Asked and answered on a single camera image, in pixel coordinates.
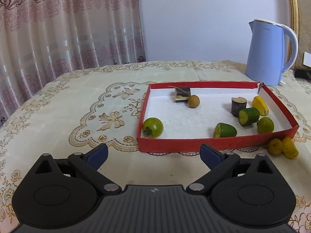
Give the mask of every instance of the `table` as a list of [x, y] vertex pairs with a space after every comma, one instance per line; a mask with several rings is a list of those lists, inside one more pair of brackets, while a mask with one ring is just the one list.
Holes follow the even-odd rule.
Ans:
[[[66, 158], [107, 143], [109, 157], [99, 172], [122, 188], [126, 184], [184, 187], [209, 169], [193, 153], [147, 154], [138, 151], [135, 134], [147, 85], [177, 81], [251, 81], [245, 64], [221, 62], [156, 61], [105, 66], [64, 74], [23, 104], [0, 129], [0, 231], [10, 232], [18, 221], [11, 198], [38, 157], [49, 152]], [[292, 71], [286, 85], [270, 87], [288, 107], [300, 127], [295, 135], [299, 156], [289, 160], [271, 156], [293, 189], [297, 205], [290, 225], [311, 232], [311, 100], [310, 88], [301, 86]], [[266, 146], [236, 149], [241, 157], [266, 153]]]

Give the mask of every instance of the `twig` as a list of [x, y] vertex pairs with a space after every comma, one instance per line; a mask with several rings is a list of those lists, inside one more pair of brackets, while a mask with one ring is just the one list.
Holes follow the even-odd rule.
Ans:
[[186, 92], [186, 91], [182, 90], [181, 88], [174, 87], [174, 86], [168, 86], [168, 87], [170, 87], [170, 88], [175, 88], [175, 89], [179, 89], [179, 90], [181, 90], [181, 91], [185, 92], [186, 94], [188, 94], [189, 96], [191, 96], [191, 94], [189, 94], [188, 92]]

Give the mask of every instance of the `kettle spout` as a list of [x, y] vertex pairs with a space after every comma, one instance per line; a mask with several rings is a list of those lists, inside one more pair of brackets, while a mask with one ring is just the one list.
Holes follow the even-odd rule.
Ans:
[[254, 21], [251, 21], [248, 24], [249, 24], [249, 26], [251, 27], [251, 30], [252, 30], [253, 29], [253, 25], [254, 25]]

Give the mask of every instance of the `cucumber slice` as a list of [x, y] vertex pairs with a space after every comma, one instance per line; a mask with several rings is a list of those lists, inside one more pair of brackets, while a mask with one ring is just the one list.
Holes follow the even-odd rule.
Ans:
[[214, 138], [235, 137], [236, 134], [236, 128], [227, 123], [218, 123], [214, 130]]
[[245, 126], [252, 123], [256, 123], [259, 119], [260, 113], [256, 108], [242, 109], [238, 113], [238, 122], [240, 125]]

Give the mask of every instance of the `curtain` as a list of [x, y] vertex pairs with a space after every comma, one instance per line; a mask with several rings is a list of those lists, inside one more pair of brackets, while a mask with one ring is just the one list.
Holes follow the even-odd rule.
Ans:
[[145, 60], [138, 0], [0, 0], [0, 126], [63, 73]]

